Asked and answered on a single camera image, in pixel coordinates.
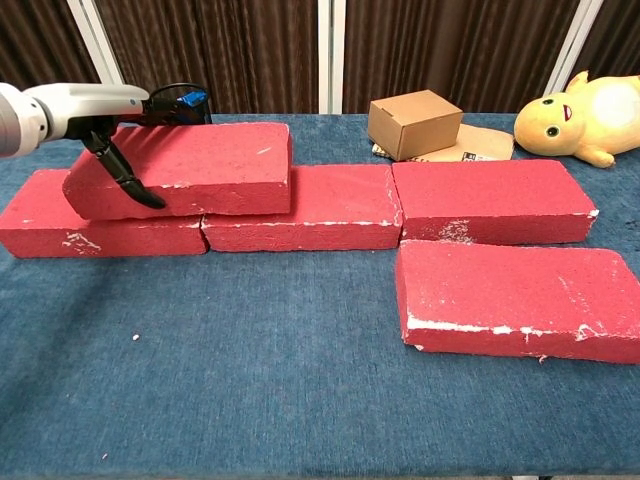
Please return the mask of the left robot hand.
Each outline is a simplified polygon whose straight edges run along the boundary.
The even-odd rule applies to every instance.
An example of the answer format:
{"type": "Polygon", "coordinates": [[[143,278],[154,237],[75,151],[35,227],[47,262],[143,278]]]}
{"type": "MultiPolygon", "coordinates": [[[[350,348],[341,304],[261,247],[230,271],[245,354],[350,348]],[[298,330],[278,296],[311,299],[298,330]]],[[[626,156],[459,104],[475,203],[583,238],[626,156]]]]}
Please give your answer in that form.
{"type": "Polygon", "coordinates": [[[68,83],[61,86],[62,137],[79,140],[119,187],[136,202],[163,209],[166,202],[149,191],[112,141],[121,123],[145,127],[203,125],[211,122],[209,92],[198,84],[177,82],[153,92],[133,85],[68,83]]]}

